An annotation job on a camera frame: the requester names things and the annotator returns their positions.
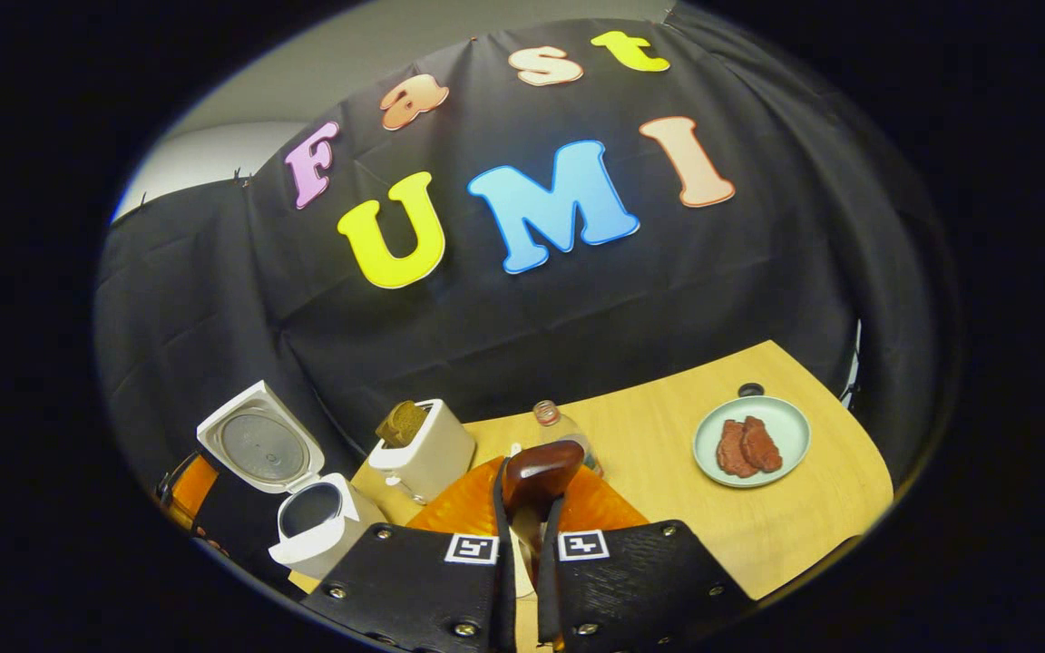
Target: yellow letter u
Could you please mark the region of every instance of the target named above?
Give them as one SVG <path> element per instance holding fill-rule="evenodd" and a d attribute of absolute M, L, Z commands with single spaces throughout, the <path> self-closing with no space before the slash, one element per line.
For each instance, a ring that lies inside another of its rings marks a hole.
<path fill-rule="evenodd" d="M 417 249 L 407 257 L 396 258 L 389 253 L 381 228 L 377 227 L 377 210 L 381 205 L 376 200 L 357 204 L 338 220 L 336 231 L 349 239 L 361 273 L 370 284 L 378 288 L 401 288 L 426 278 L 443 260 L 446 235 L 426 193 L 431 179 L 428 172 L 415 172 L 389 189 L 389 199 L 402 203 L 418 236 Z"/>

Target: blue letter m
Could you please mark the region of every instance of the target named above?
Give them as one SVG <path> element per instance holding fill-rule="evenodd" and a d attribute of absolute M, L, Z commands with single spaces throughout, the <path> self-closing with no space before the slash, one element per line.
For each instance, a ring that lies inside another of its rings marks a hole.
<path fill-rule="evenodd" d="M 547 248 L 531 239 L 527 224 L 560 251 L 572 251 L 576 210 L 583 212 L 581 238 L 586 244 L 602 244 L 634 234 L 640 220 L 619 202 L 602 165 L 602 153 L 600 141 L 576 141 L 560 147 L 555 153 L 551 190 L 509 165 L 471 179 L 467 190 L 490 204 L 498 231 L 503 232 L 507 251 L 503 270 L 518 274 L 547 262 Z"/>

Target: textured black pad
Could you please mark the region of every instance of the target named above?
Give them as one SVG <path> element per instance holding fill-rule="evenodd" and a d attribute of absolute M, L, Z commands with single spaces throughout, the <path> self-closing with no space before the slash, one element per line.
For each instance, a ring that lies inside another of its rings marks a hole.
<path fill-rule="evenodd" d="M 381 530 L 390 536 L 377 537 Z M 447 562 L 452 537 L 373 524 L 301 604 L 399 649 L 483 653 L 492 639 L 496 575 L 503 555 L 511 553 L 498 546 L 497 565 Z M 333 588 L 345 591 L 345 598 L 333 598 Z M 460 623 L 475 625 L 478 632 L 456 635 L 454 627 Z M 512 642 L 513 624 L 511 620 Z"/>
<path fill-rule="evenodd" d="M 753 607 L 683 521 L 604 531 L 602 537 L 607 558 L 555 566 L 567 653 L 686 649 Z M 591 635 L 578 635 L 584 624 L 595 625 Z"/>

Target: white appliance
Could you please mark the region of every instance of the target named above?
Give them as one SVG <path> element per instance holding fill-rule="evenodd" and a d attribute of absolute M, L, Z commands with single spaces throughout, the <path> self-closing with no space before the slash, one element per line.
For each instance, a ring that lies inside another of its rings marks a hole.
<path fill-rule="evenodd" d="M 273 560 L 320 580 L 345 557 L 381 509 L 345 476 L 322 476 L 325 454 L 264 381 L 257 381 L 195 426 L 195 439 L 259 491 L 289 492 L 277 511 Z"/>
<path fill-rule="evenodd" d="M 469 470 L 473 438 L 440 398 L 415 405 L 426 410 L 426 421 L 414 439 L 398 449 L 386 449 L 386 443 L 378 442 L 369 454 L 369 466 L 386 476 L 386 485 L 426 505 Z"/>

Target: meat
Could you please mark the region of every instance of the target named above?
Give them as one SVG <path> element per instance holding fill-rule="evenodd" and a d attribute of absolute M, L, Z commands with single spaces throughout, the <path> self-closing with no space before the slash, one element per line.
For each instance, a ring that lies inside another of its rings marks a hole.
<path fill-rule="evenodd" d="M 741 439 L 741 450 L 743 451 L 744 460 L 748 464 L 759 467 L 764 471 L 780 470 L 781 465 L 784 464 L 784 460 L 781 459 L 781 451 L 776 450 L 776 443 L 772 442 L 772 438 L 768 436 L 768 430 L 764 429 L 764 422 L 756 417 L 751 417 L 751 415 L 744 418 L 744 436 Z"/>
<path fill-rule="evenodd" d="M 734 476 L 747 479 L 758 472 L 758 468 L 744 459 L 741 439 L 744 437 L 744 424 L 735 419 L 725 419 L 725 430 L 720 435 L 717 445 L 717 464 L 721 470 Z"/>

